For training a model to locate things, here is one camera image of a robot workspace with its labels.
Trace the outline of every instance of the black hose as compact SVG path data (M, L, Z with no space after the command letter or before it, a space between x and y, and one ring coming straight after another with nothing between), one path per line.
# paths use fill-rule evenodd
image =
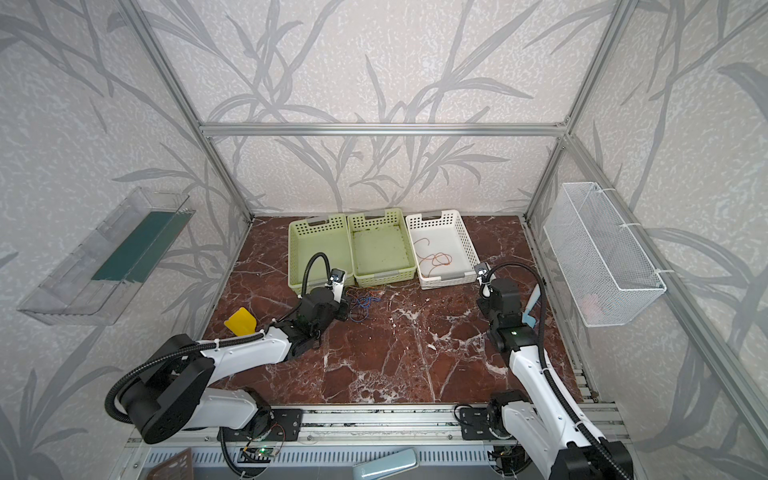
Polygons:
M306 295L306 282L310 279L310 270L312 269L312 265L313 263L315 263L315 260L317 260L320 257L322 257L326 263L326 278L330 278L331 276L331 263L328 261L328 256L323 252L317 252L314 255L312 255L312 258L310 258L310 261L306 263L306 269L304 270L304 279L301 281L301 297L304 297Z
M538 282L538 288L541 291L541 305L540 310L538 314L538 338L536 339L536 347L538 348L538 361L541 364L541 367L544 368L547 365L547 357L545 355L544 350L544 329L545 329L545 318L547 316L547 294L544 290L544 281L541 279L541 277L538 275L538 272L536 272L534 269L529 267L528 265L525 265L524 263L517 263L517 262L507 262L502 263L500 265L494 266L490 272L488 272L486 275L490 279L491 275L495 273L496 270L504 267L504 266L518 266L520 268L526 269L531 275L534 276L536 279L536 282ZM544 377L547 379L547 383L549 384L549 387L552 389L552 392L554 393L554 396L557 397L558 401L560 402L560 405L563 406L563 409L568 414L568 416L571 418L571 421L576 424L579 432L589 441L593 447L600 453L600 455L605 459L606 462L616 471L619 477L624 478L624 480L631 480L632 477L627 474L624 469L616 463L616 461L611 456L611 453L592 435L592 432L589 431L587 426L584 423L579 423L581 419L576 415L576 412L571 408L571 404L568 403L568 401L565 399L565 396L563 395L563 392L560 391L558 388L558 384L554 382L554 378L552 377L551 372L546 369L544 370Z
M147 362L139 365L135 369L123 375L123 377L120 378L112 386L111 389L109 389L109 392L107 392L107 397L104 399L104 410L107 411L107 415L117 420L118 422L132 423L131 417L129 417L128 415L118 410L117 406L114 404L114 401L118 397L118 393L123 389L123 387L125 387L131 380L135 379L141 373L146 372L147 370L149 370L154 366L164 364L166 362L169 362L173 359L180 358L182 356L188 356L191 353L202 352L203 350L210 350L215 348L225 348L228 346L242 345L243 343L254 342L256 340L262 339L263 337L264 337L264 334L259 332L251 336L238 336L233 339L222 340L221 342L219 342L218 346L216 343L213 343L213 342L198 343L196 345L185 346L184 348L179 349L176 352L168 353L167 355L157 357L156 359L148 360Z
M237 465L232 462L232 458L230 457L230 453L227 450L227 443L224 441L224 427L219 427L219 442L221 444L221 453L224 456L224 463L227 464L227 467L230 468L232 473L237 475L240 478L256 478L257 476L261 475L261 472L266 470L266 468L262 468L259 473L255 475L248 475L245 473L245 470L240 469Z

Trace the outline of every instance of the blue wire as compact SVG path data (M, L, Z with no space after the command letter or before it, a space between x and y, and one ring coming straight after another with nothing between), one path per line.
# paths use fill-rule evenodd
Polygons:
M354 317L350 317L350 318L355 323L362 323L364 320L368 319L368 315L370 314L369 309L371 308L371 305L373 304L373 302L380 302L380 301L381 301L381 298L373 295L366 296L365 298L362 298L362 299L354 299L352 301L352 308L355 308L356 306L358 306L361 309L366 311L366 315L360 320L355 320Z

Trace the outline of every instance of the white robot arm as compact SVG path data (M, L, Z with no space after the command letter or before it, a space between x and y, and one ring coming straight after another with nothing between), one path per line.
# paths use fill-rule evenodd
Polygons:
M621 478L629 480L632 460L621 442L609 442L587 418L552 368L544 349L545 325L538 332L522 319L520 292L497 269L516 266L535 276L546 312L543 282L529 266L503 263L475 267L480 282L478 307L489 321L488 337L526 393L497 393L488 404L488 423L498 437L514 436L545 478Z
M306 292L283 318L253 335L194 342L185 334L168 339L143 365L112 386L104 407L119 422L132 423L149 444L162 442L183 429L227 427L261 432L271 426L269 405L252 389L210 388L222 378L268 363L301 356L319 342L335 319L345 320L349 302L344 295L343 270L326 263L328 283ZM125 413L116 408L119 402Z

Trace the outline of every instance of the aluminum frame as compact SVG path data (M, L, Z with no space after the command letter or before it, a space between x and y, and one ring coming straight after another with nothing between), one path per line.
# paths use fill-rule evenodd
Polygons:
M235 269L235 263L237 263L238 259L240 258L240 251L243 249L243 246L245 245L245 241L248 240L248 234L250 233L250 229L253 228L253 222L245 221L245 219L243 219L243 222L247 223L247 227L243 232L242 237L237 241L237 251L233 252L234 255L232 256L232 258L230 258L230 262L227 265L227 269L225 270L226 272L228 272L227 280L230 278L232 271ZM210 319L213 318L214 316L214 311L216 310L216 307L219 304L219 300L221 300L221 296L223 295L225 288L227 288L227 282L226 281L219 282L219 286L216 288L216 293L214 294L215 300L211 300L210 304L208 305L208 308L205 311L205 322L200 323L200 328L196 332L194 332L194 336L192 337L193 340L203 339L203 334L205 334L205 330L206 328L208 328Z
M473 404L485 407L485 404ZM609 439L622 441L635 461L636 478L645 478L631 443L631 438L614 403L581 403L587 417ZM355 404L355 405L291 405L273 408L302 409L302 428L295 448L403 445L403 446L468 446L514 445L515 440L465 441L461 429L453 418L453 404ZM113 469L111 480L139 478L152 448L206 448L218 449L218 429L179 432L156 445L147 445L135 430ZM243 447L245 442L228 442L231 450ZM259 442L258 445L277 446L278 442Z
M325 137L420 136L441 137L558 137L564 123L543 124L347 124L347 123L209 123L200 126L206 137Z
M184 93L184 89L181 87L181 82L174 73L173 68L170 66L170 61L165 55L163 48L160 46L160 42L154 36L152 27L149 25L149 21L144 16L141 10L141 6L137 3L137 0L116 0L120 13L123 15L126 26L134 33L139 44L141 45L144 53L150 59L150 62L157 70L157 74L165 83L168 93L173 98L174 103L181 111L184 120L187 122L187 126L190 128L192 135L195 136L197 143L205 153L214 171L224 183L224 187L232 196L233 201L243 213L245 218L250 220L252 214L250 208L246 204L243 195L240 193L240 189L234 183L226 165L221 160L218 152L214 149L214 146L205 138L200 132L200 119L195 114L192 107L192 103L189 97Z
M639 0L618 0L616 2L614 12L611 15L611 20L608 22L600 46L598 46L598 51L595 52L592 62L587 69L587 74L584 76L584 81L581 82L581 86L576 94L576 99L571 106L571 110L565 117L564 123L566 128L564 135L571 134L580 121L581 115L584 113L584 109L589 101L589 97L592 96L592 92L594 92L595 87L597 87L598 82L602 78L606 65L621 40L621 36L624 34L624 30L626 29L629 19L632 16L632 12L634 12L638 2ZM544 187L549 183L555 170L557 170L564 149L565 147L562 144L562 137L558 137L558 143L555 145L555 149L549 157L547 167L541 175L541 178L536 185L536 190L534 190L533 198L531 198L531 203L528 204L528 209L525 211L526 218L529 218L533 214L538 202L541 200Z
M613 188L611 181L578 138L566 134L564 146L588 180L597 183L603 189ZM616 190L604 192L626 223L639 223ZM631 225L630 228L633 228L637 242L656 268L673 270L672 265L641 225ZM741 414L746 427L752 432L760 448L768 455L768 400L725 339L712 325L683 280L676 273L660 273L660 275L664 275L664 281L667 284L667 293L664 295L667 305L704 362L720 381L723 391L736 411Z

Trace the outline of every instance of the plastic basket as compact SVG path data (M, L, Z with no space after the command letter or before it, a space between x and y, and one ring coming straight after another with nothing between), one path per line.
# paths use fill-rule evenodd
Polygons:
M667 290L594 182L562 184L544 231L586 326L626 325Z
M416 260L406 221L399 208L347 217L355 280L376 286L413 278Z
M296 295L301 292L306 263L317 252L323 252L328 256L331 268L338 268L348 273L345 285L355 283L346 215L307 218L291 222L288 226L288 286ZM324 285L327 280L325 262L319 258L310 270L310 278L306 284L307 291L315 286Z
M457 210L408 215L406 223L423 290L475 281L480 260Z

